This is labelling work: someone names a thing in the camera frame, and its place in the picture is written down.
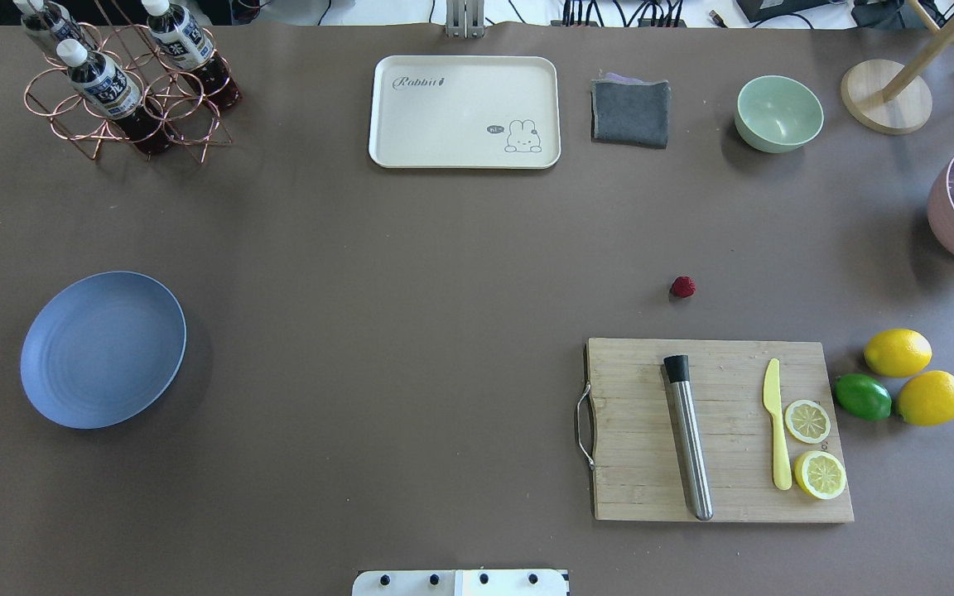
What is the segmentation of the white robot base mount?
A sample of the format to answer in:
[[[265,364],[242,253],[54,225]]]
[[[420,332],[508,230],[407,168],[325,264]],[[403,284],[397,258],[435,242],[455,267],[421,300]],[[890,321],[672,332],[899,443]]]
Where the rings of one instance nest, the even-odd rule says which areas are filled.
[[[368,570],[352,595],[569,595],[567,570]]]

